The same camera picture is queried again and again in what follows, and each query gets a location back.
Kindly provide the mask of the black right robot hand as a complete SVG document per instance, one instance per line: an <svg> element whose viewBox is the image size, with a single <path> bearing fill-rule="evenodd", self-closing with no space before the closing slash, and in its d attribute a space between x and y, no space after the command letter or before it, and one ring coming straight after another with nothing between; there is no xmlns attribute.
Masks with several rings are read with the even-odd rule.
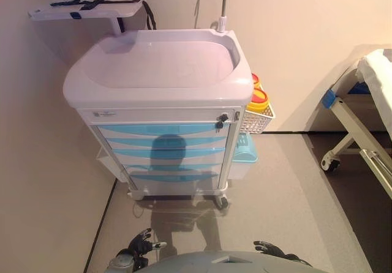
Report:
<svg viewBox="0 0 392 273"><path fill-rule="evenodd" d="M291 260L293 255L284 253L279 247L276 245L266 242L266 241L254 241L253 242L256 251L260 253L276 256L279 258L285 258L287 260Z"/></svg>

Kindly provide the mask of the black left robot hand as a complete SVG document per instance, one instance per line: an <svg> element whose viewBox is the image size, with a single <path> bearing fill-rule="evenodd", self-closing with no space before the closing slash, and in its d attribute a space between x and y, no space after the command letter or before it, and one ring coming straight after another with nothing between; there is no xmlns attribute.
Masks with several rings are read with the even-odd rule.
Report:
<svg viewBox="0 0 392 273"><path fill-rule="evenodd" d="M137 259L146 255L153 250L164 249L167 246L167 242L151 242L149 239L151 237L151 228L144 229L138 233L130 242L128 249L131 255Z"/></svg>

